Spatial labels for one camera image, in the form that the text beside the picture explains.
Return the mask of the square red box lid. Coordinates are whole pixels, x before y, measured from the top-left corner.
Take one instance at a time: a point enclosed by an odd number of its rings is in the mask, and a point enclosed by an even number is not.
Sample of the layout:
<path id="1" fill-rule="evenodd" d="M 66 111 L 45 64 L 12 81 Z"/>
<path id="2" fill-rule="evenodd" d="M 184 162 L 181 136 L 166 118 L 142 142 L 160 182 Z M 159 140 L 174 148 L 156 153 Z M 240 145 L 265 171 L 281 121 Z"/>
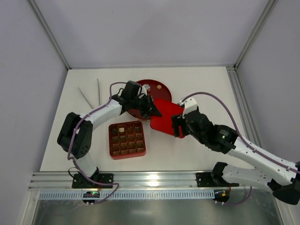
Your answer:
<path id="1" fill-rule="evenodd" d="M 185 135 L 182 133 L 181 126 L 176 127 L 176 131 L 173 129 L 172 116 L 178 116 L 183 113 L 183 108 L 178 104 L 172 103 L 170 101 L 164 100 L 162 98 L 156 98 L 154 100 L 154 105 L 158 111 L 162 114 L 161 117 L 152 115 L 150 119 L 150 127 L 153 130 L 168 134 L 177 138 L 184 138 Z"/>

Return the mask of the square red chocolate box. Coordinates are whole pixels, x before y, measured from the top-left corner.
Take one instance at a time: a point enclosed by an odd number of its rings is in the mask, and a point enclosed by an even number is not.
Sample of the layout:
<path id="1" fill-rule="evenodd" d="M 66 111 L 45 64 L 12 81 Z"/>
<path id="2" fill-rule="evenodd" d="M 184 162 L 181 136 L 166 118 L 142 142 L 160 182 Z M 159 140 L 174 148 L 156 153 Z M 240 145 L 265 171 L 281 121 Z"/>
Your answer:
<path id="1" fill-rule="evenodd" d="M 130 121 L 111 124 L 108 128 L 109 154 L 114 160 L 142 157 L 146 154 L 143 124 Z"/>

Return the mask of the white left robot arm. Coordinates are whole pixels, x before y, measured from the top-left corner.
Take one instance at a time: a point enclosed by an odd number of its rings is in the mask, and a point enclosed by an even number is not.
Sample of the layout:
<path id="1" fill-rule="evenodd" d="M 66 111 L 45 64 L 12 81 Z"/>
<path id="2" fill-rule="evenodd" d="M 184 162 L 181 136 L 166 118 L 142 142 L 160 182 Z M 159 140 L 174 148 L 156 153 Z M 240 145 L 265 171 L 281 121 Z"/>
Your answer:
<path id="1" fill-rule="evenodd" d="M 122 84 L 122 82 L 110 85 L 110 96 L 105 104 L 81 115 L 70 112 L 57 138 L 58 145 L 67 153 L 67 160 L 73 162 L 85 180 L 95 185 L 107 186 L 95 178 L 99 170 L 89 153 L 93 131 L 108 120 L 131 109 L 139 110 L 142 116 L 162 117 L 152 97 L 142 92 L 143 87 L 139 83 L 124 82 L 123 90 L 112 94 L 112 86 L 116 84 Z"/>

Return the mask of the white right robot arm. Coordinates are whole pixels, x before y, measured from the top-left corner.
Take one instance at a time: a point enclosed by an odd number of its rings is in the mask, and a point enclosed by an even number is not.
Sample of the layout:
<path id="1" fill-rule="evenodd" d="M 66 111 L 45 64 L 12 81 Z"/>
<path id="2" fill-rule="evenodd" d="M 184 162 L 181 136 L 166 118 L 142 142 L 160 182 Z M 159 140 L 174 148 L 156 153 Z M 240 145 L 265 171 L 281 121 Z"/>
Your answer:
<path id="1" fill-rule="evenodd" d="M 226 125 L 214 125 L 198 110 L 187 115 L 171 117 L 174 135 L 191 135 L 212 151 L 227 154 L 252 165 L 253 169 L 239 168 L 217 162 L 211 178 L 218 186 L 245 184 L 264 189 L 278 200 L 296 205 L 300 200 L 300 164 L 267 153 Z"/>

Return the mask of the round red tray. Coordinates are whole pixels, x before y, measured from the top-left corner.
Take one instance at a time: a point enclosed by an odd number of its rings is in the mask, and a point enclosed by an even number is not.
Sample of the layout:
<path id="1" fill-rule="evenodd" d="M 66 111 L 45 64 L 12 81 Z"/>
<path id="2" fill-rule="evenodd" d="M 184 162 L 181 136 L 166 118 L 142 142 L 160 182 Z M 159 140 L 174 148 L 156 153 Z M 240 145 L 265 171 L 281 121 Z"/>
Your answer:
<path id="1" fill-rule="evenodd" d="M 150 90 L 148 90 L 148 94 L 152 97 L 152 99 L 162 98 L 167 101 L 172 101 L 172 95 L 169 89 L 161 82 L 151 79 L 144 79 L 136 81 L 141 86 L 144 84 L 148 84 L 150 86 Z M 157 86 L 161 85 L 162 88 L 160 90 L 157 89 Z M 128 111 L 128 114 L 134 117 L 137 120 L 150 121 L 151 117 L 143 117 L 138 110 L 131 109 Z"/>

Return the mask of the right side aluminium rail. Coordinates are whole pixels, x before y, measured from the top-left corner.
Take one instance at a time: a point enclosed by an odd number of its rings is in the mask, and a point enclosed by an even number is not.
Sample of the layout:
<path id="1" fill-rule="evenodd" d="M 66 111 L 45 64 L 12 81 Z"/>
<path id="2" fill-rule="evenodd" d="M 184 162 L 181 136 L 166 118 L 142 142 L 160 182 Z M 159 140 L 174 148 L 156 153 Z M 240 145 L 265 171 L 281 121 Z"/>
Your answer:
<path id="1" fill-rule="evenodd" d="M 246 94 L 244 92 L 239 74 L 235 69 L 234 65 L 227 66 L 226 70 L 237 103 L 245 136 L 249 140 L 253 141 L 256 145 L 262 147 L 262 141 L 260 139 L 259 132 L 255 124 L 255 119 L 251 113 L 250 105 L 247 101 Z"/>

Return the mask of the aluminium rail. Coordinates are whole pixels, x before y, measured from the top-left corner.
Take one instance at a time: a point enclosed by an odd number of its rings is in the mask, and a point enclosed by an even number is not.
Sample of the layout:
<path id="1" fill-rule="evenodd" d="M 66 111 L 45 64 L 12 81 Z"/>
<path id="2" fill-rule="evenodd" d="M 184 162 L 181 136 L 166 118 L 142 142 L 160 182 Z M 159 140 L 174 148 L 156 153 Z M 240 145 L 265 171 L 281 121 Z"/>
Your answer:
<path id="1" fill-rule="evenodd" d="M 255 124 L 255 119 L 251 113 L 250 105 L 247 101 L 246 94 L 244 92 L 239 74 L 235 69 L 234 65 L 227 66 L 226 70 L 237 103 L 245 136 L 249 140 L 253 141 L 256 145 L 262 147 L 262 141 L 260 139 L 259 132 Z"/>
<path id="2" fill-rule="evenodd" d="M 197 188 L 195 174 L 210 171 L 142 171 L 111 172 L 120 189 L 126 188 Z M 67 172 L 36 172 L 29 190 L 61 190 L 72 187 L 73 178 Z"/>

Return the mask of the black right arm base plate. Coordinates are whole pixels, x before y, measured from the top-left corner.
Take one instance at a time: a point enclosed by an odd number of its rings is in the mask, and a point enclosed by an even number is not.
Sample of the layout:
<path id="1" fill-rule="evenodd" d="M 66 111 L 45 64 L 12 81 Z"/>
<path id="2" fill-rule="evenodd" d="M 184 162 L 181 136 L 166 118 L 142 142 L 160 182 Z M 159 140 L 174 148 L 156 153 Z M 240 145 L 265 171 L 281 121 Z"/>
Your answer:
<path id="1" fill-rule="evenodd" d="M 197 172 L 195 174 L 198 188 L 216 188 L 216 187 L 239 187 L 238 183 L 227 183 L 225 181 L 214 181 L 211 172 Z"/>

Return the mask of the aluminium front rail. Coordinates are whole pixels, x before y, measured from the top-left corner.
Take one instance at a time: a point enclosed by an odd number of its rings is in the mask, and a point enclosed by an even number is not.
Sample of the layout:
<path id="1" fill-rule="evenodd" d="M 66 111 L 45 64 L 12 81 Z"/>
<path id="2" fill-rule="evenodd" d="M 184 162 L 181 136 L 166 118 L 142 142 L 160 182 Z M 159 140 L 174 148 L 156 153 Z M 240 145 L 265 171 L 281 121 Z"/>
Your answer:
<path id="1" fill-rule="evenodd" d="M 126 188 L 197 188 L 195 174 L 210 171 L 142 171 L 111 172 L 120 189 Z M 61 190 L 72 187 L 73 178 L 67 172 L 36 172 L 29 190 Z"/>

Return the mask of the left aluminium frame post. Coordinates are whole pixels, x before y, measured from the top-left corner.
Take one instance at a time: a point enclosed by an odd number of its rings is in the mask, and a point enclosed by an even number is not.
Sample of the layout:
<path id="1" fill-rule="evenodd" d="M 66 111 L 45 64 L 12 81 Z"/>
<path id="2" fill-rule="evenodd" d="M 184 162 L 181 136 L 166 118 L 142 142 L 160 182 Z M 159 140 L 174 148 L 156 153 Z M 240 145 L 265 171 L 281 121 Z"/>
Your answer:
<path id="1" fill-rule="evenodd" d="M 63 51 L 61 50 L 53 32 L 51 31 L 45 17 L 43 16 L 38 4 L 36 3 L 35 0 L 28 0 L 27 1 L 28 4 L 30 5 L 34 15 L 36 16 L 37 20 L 39 21 L 41 27 L 43 28 L 43 30 L 46 33 L 47 38 L 49 39 L 51 45 L 53 46 L 54 50 L 56 51 L 57 55 L 59 56 L 61 62 L 63 63 L 63 65 L 65 66 L 65 68 L 67 70 L 70 70 L 71 67 L 66 59 L 66 57 L 64 56 Z"/>

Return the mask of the aluminium frame post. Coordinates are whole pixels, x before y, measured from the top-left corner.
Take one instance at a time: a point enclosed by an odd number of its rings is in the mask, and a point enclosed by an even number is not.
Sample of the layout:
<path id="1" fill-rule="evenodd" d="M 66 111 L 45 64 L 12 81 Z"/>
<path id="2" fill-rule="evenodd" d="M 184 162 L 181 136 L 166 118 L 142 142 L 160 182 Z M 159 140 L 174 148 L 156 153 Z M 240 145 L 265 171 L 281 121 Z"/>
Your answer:
<path id="1" fill-rule="evenodd" d="M 241 65 L 242 61 L 244 60 L 245 56 L 247 55 L 248 51 L 250 50 L 251 46 L 256 41 L 258 35 L 260 34 L 261 30 L 263 29 L 268 17 L 270 16 L 271 12 L 273 11 L 274 7 L 277 4 L 277 0 L 268 0 L 266 6 L 263 8 L 260 16 L 258 17 L 252 31 L 250 32 L 235 64 L 234 69 L 237 70 Z"/>
<path id="2" fill-rule="evenodd" d="M 37 20 L 39 21 L 41 27 L 43 28 L 43 30 L 46 33 L 47 38 L 49 39 L 51 45 L 53 46 L 54 50 L 56 51 L 57 55 L 59 56 L 61 62 L 63 63 L 63 65 L 65 66 L 65 68 L 67 70 L 70 70 L 71 67 L 66 59 L 66 57 L 64 56 L 63 51 L 61 50 L 53 32 L 51 31 L 45 17 L 43 16 L 38 4 L 36 3 L 35 0 L 28 0 L 27 1 L 28 4 L 30 5 L 34 15 L 36 16 Z"/>

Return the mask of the right aluminium frame post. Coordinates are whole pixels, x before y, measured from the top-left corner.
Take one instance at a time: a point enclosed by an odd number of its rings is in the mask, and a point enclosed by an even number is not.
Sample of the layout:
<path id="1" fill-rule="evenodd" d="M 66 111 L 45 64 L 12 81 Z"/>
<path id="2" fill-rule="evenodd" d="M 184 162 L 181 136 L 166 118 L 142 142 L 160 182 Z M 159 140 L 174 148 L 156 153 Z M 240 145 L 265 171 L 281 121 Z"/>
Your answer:
<path id="1" fill-rule="evenodd" d="M 234 69 L 237 70 L 241 65 L 242 61 L 244 60 L 245 56 L 247 55 L 248 51 L 250 50 L 251 46 L 256 41 L 258 35 L 260 34 L 261 30 L 263 29 L 268 17 L 270 16 L 271 12 L 273 11 L 274 7 L 277 4 L 277 0 L 268 0 L 266 6 L 263 8 L 260 16 L 258 17 L 252 31 L 250 32 L 235 64 Z"/>

